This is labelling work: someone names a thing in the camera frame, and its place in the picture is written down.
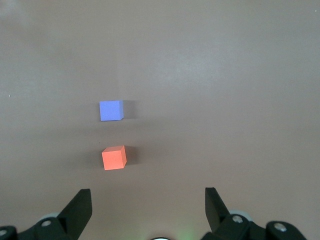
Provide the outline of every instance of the round metal joint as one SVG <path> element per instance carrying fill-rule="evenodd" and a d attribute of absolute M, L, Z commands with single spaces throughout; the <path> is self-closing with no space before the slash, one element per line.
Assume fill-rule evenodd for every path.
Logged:
<path fill-rule="evenodd" d="M 244 222 L 243 219 L 242 219 L 242 217 L 240 217 L 240 216 L 238 216 L 238 215 L 234 215 L 234 216 L 232 217 L 232 220 L 233 220 L 235 223 L 237 223 L 237 224 L 241 224 L 241 223 Z"/>
<path fill-rule="evenodd" d="M 8 231 L 5 229 L 0 230 L 0 237 L 6 235 L 7 233 Z"/>
<path fill-rule="evenodd" d="M 43 223 L 41 223 L 41 227 L 47 227 L 51 224 L 50 220 L 44 221 Z"/>
<path fill-rule="evenodd" d="M 279 230 L 280 232 L 285 232 L 285 231 L 287 231 L 286 226 L 283 225 L 283 224 L 280 223 L 280 222 L 275 223 L 273 226 L 274 226 L 275 229 Z"/>

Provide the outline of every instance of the cube front face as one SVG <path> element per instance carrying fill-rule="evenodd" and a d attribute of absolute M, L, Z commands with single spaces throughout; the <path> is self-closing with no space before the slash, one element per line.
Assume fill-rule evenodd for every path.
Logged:
<path fill-rule="evenodd" d="M 125 146 L 107 147 L 102 159 L 104 170 L 123 169 L 127 163 Z"/>
<path fill-rule="evenodd" d="M 123 118 L 124 104 L 122 100 L 100 102 L 101 121 L 119 121 Z"/>

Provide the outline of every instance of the cube top face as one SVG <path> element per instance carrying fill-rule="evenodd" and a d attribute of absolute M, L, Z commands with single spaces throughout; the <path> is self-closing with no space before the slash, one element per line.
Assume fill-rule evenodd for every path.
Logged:
<path fill-rule="evenodd" d="M 125 146 L 107 147 L 102 159 L 104 170 L 123 169 L 127 163 Z"/>
<path fill-rule="evenodd" d="M 100 102 L 101 121 L 119 121 L 123 118 L 124 104 L 122 100 Z"/>

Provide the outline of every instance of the blue cube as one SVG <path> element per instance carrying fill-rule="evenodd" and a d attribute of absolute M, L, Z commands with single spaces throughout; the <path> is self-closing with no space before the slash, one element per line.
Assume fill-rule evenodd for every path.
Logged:
<path fill-rule="evenodd" d="M 118 101 L 101 101 L 100 102 L 101 121 L 119 121 L 124 118 L 124 103 Z"/>

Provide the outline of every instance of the silver screw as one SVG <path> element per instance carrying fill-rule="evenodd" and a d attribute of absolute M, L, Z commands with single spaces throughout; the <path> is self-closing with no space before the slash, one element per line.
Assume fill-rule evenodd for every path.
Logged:
<path fill-rule="evenodd" d="M 235 222 L 235 223 L 238 223 L 238 224 L 241 224 L 243 223 L 244 221 L 242 220 L 242 217 L 238 216 L 238 215 L 235 215 L 232 217 L 232 220 Z"/>
<path fill-rule="evenodd" d="M 49 226 L 51 224 L 50 220 L 44 221 L 43 223 L 41 223 L 41 227 L 46 227 Z"/>
<path fill-rule="evenodd" d="M 280 232 L 285 232 L 285 231 L 287 231 L 286 226 L 283 225 L 283 224 L 280 223 L 280 222 L 275 223 L 273 226 L 274 226 L 275 229 L 279 230 Z"/>
<path fill-rule="evenodd" d="M 3 230 L 0 230 L 0 236 L 4 236 L 7 234 L 7 230 L 3 229 Z"/>

